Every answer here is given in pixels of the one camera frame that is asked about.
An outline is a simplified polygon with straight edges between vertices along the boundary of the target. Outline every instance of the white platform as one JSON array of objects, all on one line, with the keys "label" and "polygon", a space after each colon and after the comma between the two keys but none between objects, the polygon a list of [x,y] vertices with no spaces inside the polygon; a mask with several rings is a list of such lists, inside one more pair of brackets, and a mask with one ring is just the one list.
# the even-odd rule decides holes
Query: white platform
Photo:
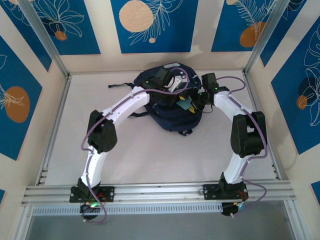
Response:
[{"label": "white platform", "polygon": [[[240,70],[196,70],[199,76],[215,72],[217,77],[242,78]],[[115,104],[131,89],[108,88],[109,84],[132,82],[139,72],[110,72],[73,75],[56,136],[46,185],[75,185],[84,171],[87,152],[80,144],[86,134],[90,113]],[[242,86],[235,79],[223,79],[230,90]],[[246,90],[234,96],[252,109]],[[150,116],[130,117],[117,130],[118,143],[104,162],[103,184],[176,183],[217,181],[232,156],[231,121],[218,109],[203,114],[193,134],[183,137],[163,130]],[[253,161],[246,179],[274,179],[272,160]]]}]

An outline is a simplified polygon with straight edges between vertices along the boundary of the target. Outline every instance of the purple cable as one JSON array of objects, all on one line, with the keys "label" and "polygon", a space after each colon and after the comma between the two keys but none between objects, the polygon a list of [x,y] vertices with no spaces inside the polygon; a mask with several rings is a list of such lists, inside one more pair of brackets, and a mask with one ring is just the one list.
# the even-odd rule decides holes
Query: purple cable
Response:
[{"label": "purple cable", "polygon": [[[161,93],[161,94],[166,94],[166,95],[177,95],[177,94],[180,94],[182,93],[184,90],[187,89],[188,85],[189,85],[189,75],[188,73],[183,69],[183,68],[180,68],[180,67],[175,67],[173,69],[171,69],[170,71],[173,72],[175,70],[179,70],[181,72],[184,73],[185,77],[186,77],[186,84],[185,86],[178,90],[178,91],[174,91],[174,92],[168,92],[168,91],[161,91],[161,90],[157,90],[157,89],[144,89],[144,90],[141,90],[141,91],[137,91],[136,93],[134,93],[132,95],[132,97],[135,97],[141,93],[146,93],[146,92],[155,92],[155,93]],[[115,110],[117,110],[122,104],[126,103],[128,100],[132,99],[131,96],[128,96],[127,98],[125,98],[123,101],[121,101],[117,106],[115,106],[112,110],[111,110],[111,113],[113,113]],[[88,189],[90,191],[90,193],[92,194],[92,196],[94,197],[94,199],[99,203],[99,205],[102,207],[103,209],[103,212],[104,212],[104,216],[103,216],[103,219],[100,220],[100,221],[88,221],[84,218],[84,213],[82,214],[82,218],[83,218],[83,221],[84,222],[87,222],[87,223],[91,223],[91,224],[101,224],[103,223],[106,218],[107,218],[107,210],[104,206],[104,204],[102,204],[102,202],[99,200],[99,198],[97,197],[97,195],[94,193],[94,191],[92,190],[91,188],[91,185],[90,185],[90,179],[89,179],[89,165],[90,165],[90,162],[92,160],[92,156],[93,156],[93,153],[94,151],[91,150],[90,148],[85,148],[85,143],[89,137],[89,135],[94,131],[94,129],[100,124],[102,123],[103,120],[105,120],[107,117],[110,116],[111,114],[110,112],[108,112],[104,117],[102,117],[99,121],[97,121],[91,128],[90,130],[87,132],[87,134],[85,135],[84,139],[82,140],[82,143],[81,143],[81,150],[83,151],[88,151],[90,153],[90,156],[88,158],[88,161],[87,161],[87,164],[85,166],[85,179],[86,179],[86,183],[87,183],[87,186],[88,186]]]},{"label": "purple cable", "polygon": [[245,162],[245,164],[243,165],[242,167],[242,170],[240,172],[240,178],[245,182],[245,183],[248,183],[248,184],[251,184],[251,185],[255,185],[257,187],[260,187],[264,190],[264,193],[262,194],[261,197],[259,197],[257,200],[255,200],[253,203],[251,203],[246,209],[248,209],[249,207],[251,207],[253,204],[256,204],[257,202],[259,202],[261,199],[263,199],[266,195],[267,195],[267,189],[260,185],[260,184],[257,184],[257,183],[254,183],[254,182],[251,182],[251,181],[248,181],[248,180],[245,180],[243,178],[243,174],[248,166],[248,163],[253,160],[253,159],[264,159],[267,155],[268,155],[268,148],[267,148],[267,142],[265,140],[265,137],[257,123],[257,121],[254,119],[254,117],[244,108],[242,108],[242,106],[231,96],[232,93],[235,93],[235,92],[238,92],[238,91],[241,91],[243,89],[245,89],[246,87],[246,83],[245,81],[243,81],[241,78],[239,77],[236,77],[236,76],[222,76],[222,77],[218,77],[216,80],[220,80],[220,79],[226,79],[226,78],[231,78],[231,79],[237,79],[239,81],[241,81],[243,83],[243,86],[241,88],[238,88],[238,89],[235,89],[235,90],[232,90],[229,92],[228,94],[228,97],[229,99],[235,104],[237,105],[245,114],[247,114],[249,116],[249,118],[252,120],[254,126],[256,127],[259,135],[260,135],[260,138],[262,140],[262,143],[263,143],[263,148],[264,148],[264,155],[262,156],[252,156],[252,157],[249,157],[248,160]]}]

